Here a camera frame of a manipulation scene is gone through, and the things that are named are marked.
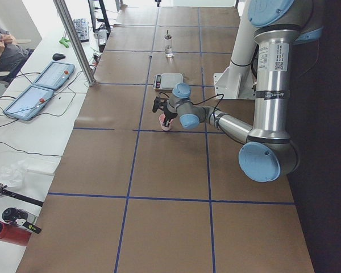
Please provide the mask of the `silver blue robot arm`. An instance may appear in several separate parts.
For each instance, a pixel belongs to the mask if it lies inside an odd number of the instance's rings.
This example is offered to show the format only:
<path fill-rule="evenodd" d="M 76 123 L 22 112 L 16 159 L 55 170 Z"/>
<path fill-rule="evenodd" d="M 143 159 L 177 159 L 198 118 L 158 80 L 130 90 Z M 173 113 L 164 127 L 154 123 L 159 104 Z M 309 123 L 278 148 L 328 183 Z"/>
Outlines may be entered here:
<path fill-rule="evenodd" d="M 292 49 L 321 37 L 324 7 L 323 1 L 246 2 L 230 65 L 214 75 L 214 87 L 225 99 L 254 100 L 252 125 L 216 106 L 197 106 L 184 83 L 175 85 L 169 98 L 156 97 L 153 111 L 163 111 L 164 126 L 175 118 L 185 129 L 207 122 L 240 143 L 239 165 L 254 181 L 293 172 L 298 150 L 285 130 Z"/>

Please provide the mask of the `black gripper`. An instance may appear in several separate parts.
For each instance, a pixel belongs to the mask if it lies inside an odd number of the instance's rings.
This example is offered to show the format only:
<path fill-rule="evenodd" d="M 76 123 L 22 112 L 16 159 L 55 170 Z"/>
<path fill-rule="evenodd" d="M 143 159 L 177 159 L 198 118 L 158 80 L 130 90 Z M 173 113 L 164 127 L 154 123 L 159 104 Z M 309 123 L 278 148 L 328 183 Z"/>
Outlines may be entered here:
<path fill-rule="evenodd" d="M 177 117 L 177 112 L 175 108 L 170 104 L 170 100 L 167 100 L 164 103 L 164 114 L 165 118 L 163 120 L 163 126 L 168 127 L 172 123 L 172 119 L 175 119 Z"/>

